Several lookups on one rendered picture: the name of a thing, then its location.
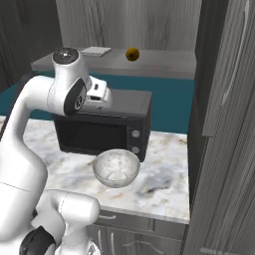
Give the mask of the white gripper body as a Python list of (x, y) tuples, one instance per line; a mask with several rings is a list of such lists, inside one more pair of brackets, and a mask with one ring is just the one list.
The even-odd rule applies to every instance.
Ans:
[(109, 89), (106, 89), (105, 94), (100, 98), (97, 95), (87, 94), (83, 104), (84, 108), (108, 109), (113, 103), (113, 96)]

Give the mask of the yellow lemon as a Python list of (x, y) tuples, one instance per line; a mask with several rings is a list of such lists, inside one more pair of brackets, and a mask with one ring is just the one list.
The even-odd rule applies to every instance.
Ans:
[(136, 61), (139, 58), (138, 48), (128, 48), (126, 51), (126, 57), (131, 62)]

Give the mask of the clear glass bowl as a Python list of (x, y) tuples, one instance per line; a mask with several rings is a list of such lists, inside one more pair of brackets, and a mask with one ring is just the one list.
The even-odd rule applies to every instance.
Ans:
[(139, 173), (138, 157), (125, 149), (110, 149), (100, 153), (93, 162), (97, 180), (110, 188), (130, 185)]

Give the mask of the dark grey cabinet door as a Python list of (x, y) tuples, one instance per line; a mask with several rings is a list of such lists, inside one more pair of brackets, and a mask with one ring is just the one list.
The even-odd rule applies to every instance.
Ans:
[(0, 0), (0, 93), (61, 45), (56, 0)]

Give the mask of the grey wood cabinet door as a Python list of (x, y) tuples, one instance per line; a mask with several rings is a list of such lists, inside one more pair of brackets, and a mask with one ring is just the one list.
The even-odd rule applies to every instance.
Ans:
[(234, 128), (248, 105), (255, 81), (255, 0), (250, 0), (247, 30), (234, 83), (226, 103), (221, 106), (237, 55), (245, 2), (246, 0), (227, 0), (224, 20), (220, 23), (222, 32), (210, 79), (208, 103), (206, 107), (201, 108), (204, 110), (202, 134), (205, 136), (217, 136), (223, 131), (223, 126)]

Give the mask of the grey base cabinet door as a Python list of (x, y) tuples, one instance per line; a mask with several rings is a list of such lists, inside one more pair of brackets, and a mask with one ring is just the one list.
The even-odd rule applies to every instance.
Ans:
[(181, 240), (127, 231), (112, 227), (107, 228), (109, 254), (111, 250), (111, 233), (115, 233), (116, 255), (179, 255)]
[(90, 225), (88, 227), (88, 234), (92, 238), (93, 242), (98, 246), (99, 248), (99, 241), (98, 241), (98, 231), (101, 229), (101, 235), (102, 235), (102, 244), (103, 244), (103, 255), (109, 255), (108, 250), (108, 238), (106, 233), (106, 228), (104, 226), (100, 225)]

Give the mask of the grey tall cabinet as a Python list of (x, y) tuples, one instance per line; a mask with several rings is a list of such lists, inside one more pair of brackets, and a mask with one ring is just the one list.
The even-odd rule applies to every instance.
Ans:
[(203, 135), (227, 0), (202, 0), (187, 133), (190, 220), (181, 255), (255, 255), (255, 81), (239, 123)]

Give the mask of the black microwave oven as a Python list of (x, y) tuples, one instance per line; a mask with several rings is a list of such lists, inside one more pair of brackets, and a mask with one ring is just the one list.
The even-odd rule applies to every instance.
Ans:
[(98, 155), (121, 148), (145, 159), (151, 129), (152, 92), (112, 90), (107, 109), (83, 105), (73, 116), (52, 115), (61, 151)]

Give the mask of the flat grey square board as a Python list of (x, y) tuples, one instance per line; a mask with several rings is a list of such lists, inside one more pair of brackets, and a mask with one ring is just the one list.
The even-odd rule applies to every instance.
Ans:
[(102, 57), (103, 55), (109, 53), (112, 48), (107, 47), (89, 47), (82, 50), (82, 53), (86, 56)]

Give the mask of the grey drawer front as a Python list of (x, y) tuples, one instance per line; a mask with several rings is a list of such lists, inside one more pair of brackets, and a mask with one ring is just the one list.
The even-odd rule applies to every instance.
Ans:
[(98, 224), (104, 224), (112, 227), (128, 228), (142, 230), (156, 236), (181, 240), (184, 235), (186, 225), (174, 221), (165, 221), (160, 219), (148, 218), (125, 213), (102, 210), (100, 215), (113, 216), (115, 220), (107, 220), (99, 218)]

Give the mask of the grey wood wall cabinet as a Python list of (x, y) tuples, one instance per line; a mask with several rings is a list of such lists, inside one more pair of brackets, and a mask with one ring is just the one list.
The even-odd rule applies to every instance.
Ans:
[[(194, 77), (195, 41), (201, 0), (56, 0), (62, 42), (84, 50), (90, 72), (156, 78)], [(138, 48), (131, 62), (128, 48)]]

